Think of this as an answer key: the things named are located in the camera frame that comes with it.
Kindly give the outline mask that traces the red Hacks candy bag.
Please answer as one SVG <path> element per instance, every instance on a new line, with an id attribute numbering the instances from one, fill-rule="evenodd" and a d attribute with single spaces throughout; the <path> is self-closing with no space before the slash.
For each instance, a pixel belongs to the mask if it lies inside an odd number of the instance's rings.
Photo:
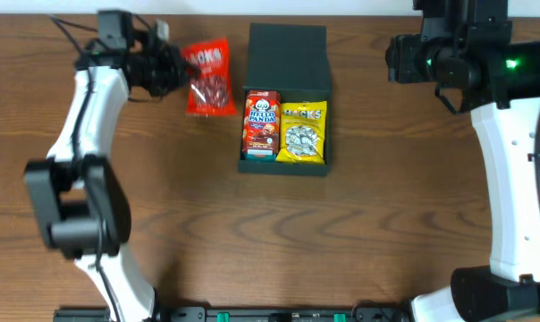
<path id="1" fill-rule="evenodd" d="M 230 77 L 230 51 L 226 38 L 188 45 L 183 57 L 199 69 L 190 77 L 187 113 L 198 116 L 237 114 Z"/>

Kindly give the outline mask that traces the red Hello Panda box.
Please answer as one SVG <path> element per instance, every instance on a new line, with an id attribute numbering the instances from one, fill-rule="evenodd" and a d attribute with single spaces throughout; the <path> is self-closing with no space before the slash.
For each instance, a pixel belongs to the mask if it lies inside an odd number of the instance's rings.
<path id="1" fill-rule="evenodd" d="M 280 147 L 281 96 L 276 91 L 251 90 L 246 96 L 241 152 L 278 154 Z"/>

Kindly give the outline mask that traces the yellow Hacks candy bag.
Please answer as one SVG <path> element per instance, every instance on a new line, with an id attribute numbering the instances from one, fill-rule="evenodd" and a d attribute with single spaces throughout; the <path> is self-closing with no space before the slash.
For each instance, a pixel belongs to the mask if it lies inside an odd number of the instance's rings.
<path id="1" fill-rule="evenodd" d="M 276 161 L 324 165 L 327 102 L 284 103 Z"/>

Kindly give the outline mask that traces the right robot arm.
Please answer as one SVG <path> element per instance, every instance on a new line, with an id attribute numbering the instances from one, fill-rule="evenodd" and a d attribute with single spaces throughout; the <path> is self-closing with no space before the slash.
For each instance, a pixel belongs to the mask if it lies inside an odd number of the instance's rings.
<path id="1" fill-rule="evenodd" d="M 454 270 L 419 295 L 400 321 L 508 321 L 540 317 L 540 42 L 512 41 L 504 1 L 415 0 L 417 34 L 392 38 L 388 78 L 433 83 L 453 114 L 469 114 L 485 161 L 492 214 L 490 262 Z"/>

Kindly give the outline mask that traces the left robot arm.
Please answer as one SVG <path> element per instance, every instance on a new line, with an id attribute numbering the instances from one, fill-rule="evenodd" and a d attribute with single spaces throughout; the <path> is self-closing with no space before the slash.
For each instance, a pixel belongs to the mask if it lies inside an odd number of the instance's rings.
<path id="1" fill-rule="evenodd" d="M 164 97 L 193 71 L 168 29 L 106 31 L 80 51 L 69 113 L 46 158 L 24 181 L 44 244 L 85 273 L 107 303 L 104 321 L 168 321 L 128 241 L 131 209 L 110 163 L 131 89 Z"/>

